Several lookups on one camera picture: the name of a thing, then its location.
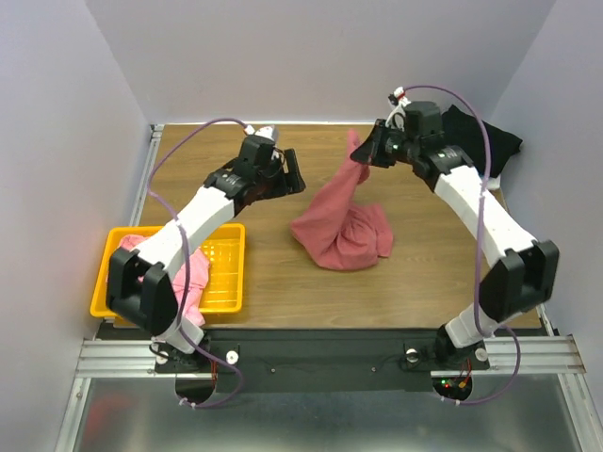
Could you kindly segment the red t shirt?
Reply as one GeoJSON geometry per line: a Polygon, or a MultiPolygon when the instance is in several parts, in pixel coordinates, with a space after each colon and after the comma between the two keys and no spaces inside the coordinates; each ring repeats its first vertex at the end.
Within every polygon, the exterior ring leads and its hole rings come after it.
{"type": "Polygon", "coordinates": [[[356,188],[370,176],[369,166],[351,159],[360,144],[358,134],[350,129],[345,158],[338,170],[290,223],[292,236],[322,268],[366,269],[388,258],[394,246],[394,234],[383,208],[377,203],[354,201],[356,188]]]}

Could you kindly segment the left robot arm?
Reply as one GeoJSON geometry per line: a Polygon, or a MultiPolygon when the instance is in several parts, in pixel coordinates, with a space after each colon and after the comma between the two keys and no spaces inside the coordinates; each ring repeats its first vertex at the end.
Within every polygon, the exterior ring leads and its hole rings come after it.
{"type": "Polygon", "coordinates": [[[190,371],[203,369],[209,347],[201,327],[185,318],[172,282],[190,271],[189,257],[222,224],[254,202],[305,189],[294,150],[277,147],[277,131],[264,126],[244,137],[238,156],[210,173],[191,201],[157,233],[108,260],[106,305],[110,311],[177,349],[190,371]]]}

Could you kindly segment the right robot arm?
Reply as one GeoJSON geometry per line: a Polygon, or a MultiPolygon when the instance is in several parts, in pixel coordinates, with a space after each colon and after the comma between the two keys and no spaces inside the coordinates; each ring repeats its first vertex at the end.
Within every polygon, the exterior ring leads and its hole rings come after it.
{"type": "Polygon", "coordinates": [[[552,241],[539,241],[522,228],[483,187],[468,155],[446,144],[437,104],[411,102],[403,95],[390,101],[392,112],[375,121],[352,160],[379,168],[410,165],[476,238],[478,261],[489,266],[478,277],[472,304],[436,334],[434,359],[454,367],[507,321],[550,300],[560,251],[552,241]]]}

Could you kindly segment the black folded t shirt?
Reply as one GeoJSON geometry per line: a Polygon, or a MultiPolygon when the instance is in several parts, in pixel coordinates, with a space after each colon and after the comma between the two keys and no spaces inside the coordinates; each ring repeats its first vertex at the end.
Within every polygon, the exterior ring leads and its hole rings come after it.
{"type": "MultiPolygon", "coordinates": [[[[485,170],[485,148],[482,131],[477,120],[452,105],[442,114],[448,146],[460,147],[473,161],[480,175],[485,170]]],[[[497,178],[511,157],[520,152],[523,140],[489,123],[484,124],[491,151],[490,177],[497,178]]]]}

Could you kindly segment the white folded t shirt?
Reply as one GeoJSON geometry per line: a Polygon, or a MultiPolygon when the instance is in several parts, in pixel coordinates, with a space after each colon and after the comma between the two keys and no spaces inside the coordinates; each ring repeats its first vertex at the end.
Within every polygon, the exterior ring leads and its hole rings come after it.
{"type": "Polygon", "coordinates": [[[489,178],[486,188],[488,191],[496,191],[496,190],[500,190],[500,185],[501,185],[501,176],[498,176],[496,178],[489,178]]]}

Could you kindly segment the yellow plastic basket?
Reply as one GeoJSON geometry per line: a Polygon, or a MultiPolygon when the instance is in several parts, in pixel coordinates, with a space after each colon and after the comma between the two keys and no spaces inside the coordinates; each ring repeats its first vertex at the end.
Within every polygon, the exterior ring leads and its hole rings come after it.
{"type": "MultiPolygon", "coordinates": [[[[159,231],[157,226],[118,227],[107,236],[96,284],[90,302],[90,314],[94,317],[113,317],[106,305],[108,261],[122,240],[129,235],[148,237],[159,231]]],[[[187,302],[195,302],[202,315],[237,313],[242,306],[243,273],[245,256],[245,226],[227,223],[220,226],[199,249],[208,262],[208,278],[200,292],[191,292],[187,302]]]]}

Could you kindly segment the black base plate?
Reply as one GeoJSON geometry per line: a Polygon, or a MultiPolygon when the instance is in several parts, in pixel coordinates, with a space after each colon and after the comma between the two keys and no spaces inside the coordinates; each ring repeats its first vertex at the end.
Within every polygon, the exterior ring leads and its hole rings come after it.
{"type": "Polygon", "coordinates": [[[391,391],[429,392],[434,376],[486,370],[478,342],[461,350],[436,329],[234,329],[213,328],[202,347],[231,368],[212,365],[199,353],[184,354],[161,344],[155,352],[159,374],[180,378],[206,374],[208,389],[230,393],[238,384],[249,393],[391,391]]]}

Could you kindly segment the aluminium frame rail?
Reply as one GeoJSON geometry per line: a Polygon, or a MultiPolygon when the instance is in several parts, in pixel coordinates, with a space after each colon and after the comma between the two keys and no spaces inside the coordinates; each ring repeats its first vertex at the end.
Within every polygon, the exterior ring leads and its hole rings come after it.
{"type": "Polygon", "coordinates": [[[156,377],[155,355],[149,340],[86,340],[75,376],[81,379],[134,379],[156,377]]]}

